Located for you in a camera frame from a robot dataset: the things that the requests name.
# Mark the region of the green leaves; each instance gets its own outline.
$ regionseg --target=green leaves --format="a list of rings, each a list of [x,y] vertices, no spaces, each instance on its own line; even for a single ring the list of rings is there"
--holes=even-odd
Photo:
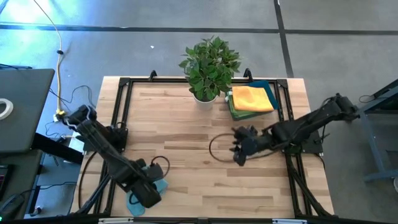
[[[229,49],[229,43],[219,37],[202,39],[192,49],[186,47],[179,67],[187,74],[189,91],[198,100],[210,101],[222,91],[229,91],[234,72],[239,72],[239,52]]]
[[[195,54],[195,51],[192,49],[189,49],[188,47],[185,48],[185,52],[189,55],[192,56]]]
[[[185,68],[186,66],[187,66],[187,64],[188,64],[188,60],[183,60],[180,64],[179,64],[179,67],[180,68]]]
[[[222,41],[219,37],[216,37],[216,39],[213,40],[213,47],[214,48],[219,48],[222,44]]]
[[[206,97],[209,101],[214,99],[214,97],[215,97],[215,94],[213,93],[213,91],[210,88],[206,88]]]
[[[195,92],[195,96],[198,100],[202,100],[203,99],[203,91],[197,91]]]
[[[203,84],[204,84],[203,80],[200,80],[198,83],[196,83],[194,86],[195,91],[200,91],[201,89],[203,89],[204,87]]]

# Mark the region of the yellow cable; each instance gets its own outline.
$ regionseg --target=yellow cable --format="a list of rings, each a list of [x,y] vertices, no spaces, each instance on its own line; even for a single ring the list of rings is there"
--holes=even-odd
[[[55,31],[57,31],[58,34],[58,38],[60,39],[60,48],[59,50],[62,51],[62,39],[61,39],[61,35],[57,29],[57,27],[55,26],[54,22],[51,20],[51,18],[49,17],[49,15],[47,15],[47,13],[45,13],[45,11],[43,10],[43,8],[37,3],[36,0],[33,0],[36,5],[42,10],[42,12],[45,14],[45,16],[47,16],[47,18],[49,19],[49,21],[52,23],[52,25],[54,26]],[[57,60],[57,82],[58,82],[58,97],[57,97],[57,110],[56,110],[56,114],[59,115],[64,115],[65,112],[63,110],[61,110],[61,76],[60,76],[60,63],[61,63],[61,54],[58,54],[58,60]]]

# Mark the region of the wooden table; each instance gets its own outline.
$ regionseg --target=wooden table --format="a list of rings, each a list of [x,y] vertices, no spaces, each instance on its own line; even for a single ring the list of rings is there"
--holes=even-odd
[[[98,121],[104,125],[111,123],[119,78],[104,77],[103,80],[96,110]],[[310,111],[304,80],[288,79],[288,84],[294,117],[298,118]],[[169,187],[162,201],[147,209],[144,216],[293,217],[287,168],[281,153],[247,161],[244,167],[218,162],[208,153],[210,139],[220,133],[230,133],[233,126],[253,124],[261,130],[277,121],[275,111],[234,122],[223,97],[215,101],[211,111],[199,111],[186,83],[135,83],[124,156],[143,158],[148,163],[154,156],[161,155],[171,161],[170,172],[165,178]],[[232,137],[216,140],[213,145],[216,156],[231,159],[232,152],[228,150],[231,141]],[[166,168],[164,161],[159,159],[157,162]],[[82,183],[83,203],[98,185],[102,163],[102,158],[97,155],[88,166]],[[324,208],[333,213],[321,160],[314,155],[303,154],[303,164],[309,189]],[[298,196],[300,208],[304,211],[301,192]],[[106,199],[107,194],[104,194],[101,211]],[[71,211],[75,210],[77,190]],[[111,215],[131,216],[126,207],[126,194],[119,187],[115,190]]]

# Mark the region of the yellow cloth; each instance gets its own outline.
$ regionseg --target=yellow cloth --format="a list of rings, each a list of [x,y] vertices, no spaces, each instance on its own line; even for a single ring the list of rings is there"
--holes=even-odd
[[[236,110],[257,112],[274,110],[264,88],[232,86],[232,97]]]

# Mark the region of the gray floor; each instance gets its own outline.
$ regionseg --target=gray floor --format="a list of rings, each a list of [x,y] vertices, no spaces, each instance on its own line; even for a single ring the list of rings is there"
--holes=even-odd
[[[398,2],[394,0],[279,2],[287,29],[398,29]],[[278,28],[272,0],[43,0],[39,3],[56,24]],[[29,0],[10,0],[0,14],[0,22],[49,23]],[[213,34],[63,31],[61,35],[66,51],[61,66],[62,96],[70,99],[75,87],[89,85],[96,102],[105,75],[148,75],[153,69],[159,75],[181,75],[177,65],[184,48]],[[214,35],[230,41],[231,48],[243,56],[242,67],[250,67],[255,76],[287,77],[279,34]],[[361,95],[372,94],[398,77],[395,73],[398,69],[396,35],[287,35],[287,45],[294,76],[305,79],[312,109],[336,92],[357,103]],[[0,30],[1,63],[55,68],[57,49],[58,37],[53,31]],[[88,103],[86,90],[78,90],[69,107],[74,110],[82,103]],[[55,107],[56,99],[49,95],[38,132],[45,132],[44,124],[52,120]],[[50,133],[69,132],[62,125],[50,127]],[[324,150],[335,213],[344,218],[398,223],[398,194],[392,182],[363,182],[363,176],[376,168],[360,123],[331,123],[326,132],[331,133],[324,142]],[[56,175],[65,169],[71,170],[68,172],[70,178],[65,181],[76,178],[76,167],[54,169],[53,173]],[[42,179],[53,184],[50,177]],[[73,188],[43,191],[42,197],[48,198],[57,190],[63,192],[59,194],[62,197],[68,197],[67,192]],[[60,204],[46,204],[52,208],[48,215],[66,214],[68,206]]]

